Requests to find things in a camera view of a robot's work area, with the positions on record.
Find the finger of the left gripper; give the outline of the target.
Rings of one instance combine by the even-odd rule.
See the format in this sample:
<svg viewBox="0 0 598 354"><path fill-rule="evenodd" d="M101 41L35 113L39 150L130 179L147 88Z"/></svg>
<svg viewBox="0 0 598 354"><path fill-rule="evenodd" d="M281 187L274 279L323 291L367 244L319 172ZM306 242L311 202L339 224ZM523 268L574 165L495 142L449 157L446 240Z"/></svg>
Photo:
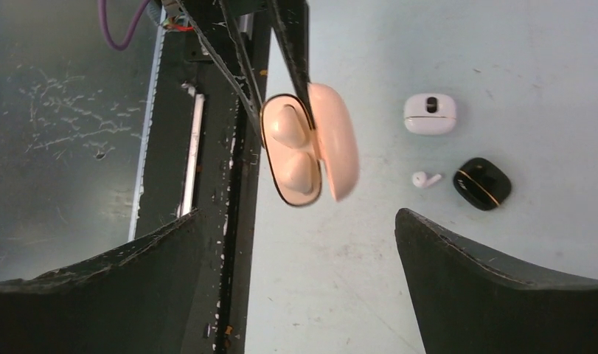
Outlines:
<svg viewBox="0 0 598 354"><path fill-rule="evenodd" d="M309 4L305 0L268 0L268 14L296 96L303 104L307 123L316 128L310 105Z"/></svg>
<svg viewBox="0 0 598 354"><path fill-rule="evenodd" d="M183 0L179 7L194 25L200 43L240 98L260 143L263 99L238 18L264 9L263 1Z"/></svg>

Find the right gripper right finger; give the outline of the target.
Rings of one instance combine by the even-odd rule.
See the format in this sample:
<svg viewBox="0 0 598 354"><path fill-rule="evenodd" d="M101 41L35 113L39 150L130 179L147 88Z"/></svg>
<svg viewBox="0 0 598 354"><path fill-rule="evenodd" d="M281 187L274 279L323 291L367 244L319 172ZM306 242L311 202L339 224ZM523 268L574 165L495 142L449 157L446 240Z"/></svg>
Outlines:
<svg viewBox="0 0 598 354"><path fill-rule="evenodd" d="M407 208L395 239L427 353L598 353L598 280L519 260Z"/></svg>

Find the beige earbud charging case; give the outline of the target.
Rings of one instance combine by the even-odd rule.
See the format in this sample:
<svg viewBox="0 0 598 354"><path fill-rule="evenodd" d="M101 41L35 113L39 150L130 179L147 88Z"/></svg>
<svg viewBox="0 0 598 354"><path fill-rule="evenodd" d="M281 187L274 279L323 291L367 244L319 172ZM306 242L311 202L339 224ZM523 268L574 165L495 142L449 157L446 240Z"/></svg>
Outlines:
<svg viewBox="0 0 598 354"><path fill-rule="evenodd" d="M333 199L341 201L355 189L360 173L355 132L341 95L321 83L309 84L308 93L316 125L314 130L308 126L303 104L292 94L278 94L269 98L260 111L261 133L272 178L280 198L292 207L306 207L316 202L324 182L328 183ZM272 137L270 125L274 115L284 105L296 109L306 133L306 144L300 148L287 147ZM298 152L309 153L316 161L313 191L309 195L289 190L281 185L279 179L283 164L293 153Z"/></svg>

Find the beige earbud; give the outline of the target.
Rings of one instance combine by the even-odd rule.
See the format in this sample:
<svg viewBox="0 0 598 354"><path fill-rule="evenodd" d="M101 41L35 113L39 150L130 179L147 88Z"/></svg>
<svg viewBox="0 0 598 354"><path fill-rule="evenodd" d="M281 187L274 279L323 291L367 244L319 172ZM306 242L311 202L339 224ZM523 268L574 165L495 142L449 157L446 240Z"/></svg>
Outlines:
<svg viewBox="0 0 598 354"><path fill-rule="evenodd" d="M289 148L300 148L306 144L306 133L296 109L291 105L284 105L274 115L270 127L272 137Z"/></svg>
<svg viewBox="0 0 598 354"><path fill-rule="evenodd" d="M313 191L316 161L306 152L293 153L283 164L279 177L281 185L291 191L309 195Z"/></svg>

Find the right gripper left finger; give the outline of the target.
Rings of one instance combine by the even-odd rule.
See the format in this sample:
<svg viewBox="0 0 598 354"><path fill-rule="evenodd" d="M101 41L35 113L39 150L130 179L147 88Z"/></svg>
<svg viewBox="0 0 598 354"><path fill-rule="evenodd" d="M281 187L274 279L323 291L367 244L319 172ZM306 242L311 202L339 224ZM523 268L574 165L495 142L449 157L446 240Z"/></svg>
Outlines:
<svg viewBox="0 0 598 354"><path fill-rule="evenodd" d="M96 257L0 282L0 353L179 353L201 225L192 212Z"/></svg>

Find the black earbud charging case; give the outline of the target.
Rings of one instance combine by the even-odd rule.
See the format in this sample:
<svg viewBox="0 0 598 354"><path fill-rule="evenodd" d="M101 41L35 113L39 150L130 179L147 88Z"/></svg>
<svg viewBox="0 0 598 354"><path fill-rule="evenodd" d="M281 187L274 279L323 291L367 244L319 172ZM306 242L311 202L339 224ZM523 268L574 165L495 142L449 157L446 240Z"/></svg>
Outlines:
<svg viewBox="0 0 598 354"><path fill-rule="evenodd" d="M501 206L512 192L509 177L482 157L465 162L454 173L453 186L469 204L485 212Z"/></svg>

